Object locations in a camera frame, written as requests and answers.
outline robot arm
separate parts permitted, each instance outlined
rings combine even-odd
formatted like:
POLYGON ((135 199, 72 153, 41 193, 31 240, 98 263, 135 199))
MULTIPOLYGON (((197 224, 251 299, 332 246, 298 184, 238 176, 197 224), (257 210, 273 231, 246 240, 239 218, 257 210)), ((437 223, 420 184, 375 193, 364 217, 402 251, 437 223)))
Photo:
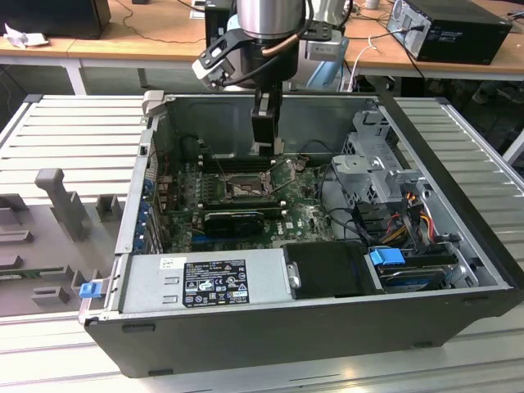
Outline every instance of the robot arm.
POLYGON ((300 41, 305 41, 306 58, 338 58, 347 20, 344 4, 345 0, 237 0, 240 28, 230 29, 193 63, 197 78, 208 88, 255 89, 251 118, 259 154, 275 154, 282 82, 297 71, 300 41), (239 51, 240 64, 228 58, 233 51, 239 51))

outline computer case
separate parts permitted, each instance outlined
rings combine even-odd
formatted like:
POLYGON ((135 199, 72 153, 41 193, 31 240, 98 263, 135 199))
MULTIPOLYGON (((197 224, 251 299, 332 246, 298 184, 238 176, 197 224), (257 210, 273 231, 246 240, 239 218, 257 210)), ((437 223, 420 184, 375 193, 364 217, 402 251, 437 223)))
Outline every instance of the computer case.
POLYGON ((467 0, 396 0, 387 29, 417 61, 489 65, 511 22, 467 0))
POLYGON ((107 0, 3 0, 0 32, 8 24, 24 33, 98 39, 110 18, 107 0))

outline desk leg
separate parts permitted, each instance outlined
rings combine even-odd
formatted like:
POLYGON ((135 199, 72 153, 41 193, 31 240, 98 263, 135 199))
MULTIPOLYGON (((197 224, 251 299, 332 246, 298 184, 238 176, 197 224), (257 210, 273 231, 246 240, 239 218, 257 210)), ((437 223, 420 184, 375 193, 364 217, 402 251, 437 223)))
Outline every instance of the desk leg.
POLYGON ((88 95, 88 90, 85 87, 84 81, 85 73, 84 69, 82 68, 82 65, 80 64, 79 59, 67 59, 62 62, 62 66, 67 71, 67 74, 69 76, 69 81, 71 82, 71 86, 73 86, 73 90, 75 91, 75 95, 77 96, 86 96, 88 95))
POLYGON ((512 164, 524 151, 524 129, 518 135, 517 139, 508 147, 508 150, 502 155, 508 164, 512 164))
POLYGON ((147 83, 147 75, 146 70, 143 68, 138 69, 138 79, 140 80, 140 87, 141 88, 148 88, 149 84, 147 83))

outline white paper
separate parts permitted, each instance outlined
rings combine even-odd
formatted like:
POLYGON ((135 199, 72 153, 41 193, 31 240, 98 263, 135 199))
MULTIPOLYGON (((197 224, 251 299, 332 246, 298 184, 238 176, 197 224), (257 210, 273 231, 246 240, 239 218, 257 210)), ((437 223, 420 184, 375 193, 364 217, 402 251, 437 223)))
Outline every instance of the white paper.
POLYGON ((26 47, 35 47, 38 45, 46 45, 49 41, 40 33, 21 33, 20 31, 14 30, 9 27, 7 24, 6 33, 3 37, 9 41, 13 47, 19 47, 20 49, 25 49, 26 47))

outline silver cylinder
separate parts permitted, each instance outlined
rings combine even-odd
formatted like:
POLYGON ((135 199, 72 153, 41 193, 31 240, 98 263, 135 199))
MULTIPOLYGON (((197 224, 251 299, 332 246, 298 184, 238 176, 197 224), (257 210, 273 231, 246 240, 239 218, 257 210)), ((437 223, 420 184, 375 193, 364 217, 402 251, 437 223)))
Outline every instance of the silver cylinder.
POLYGON ((344 20, 346 0, 313 0, 313 19, 338 26, 344 20))
POLYGON ((253 38, 285 38, 302 19, 303 0, 237 0, 238 22, 253 38))

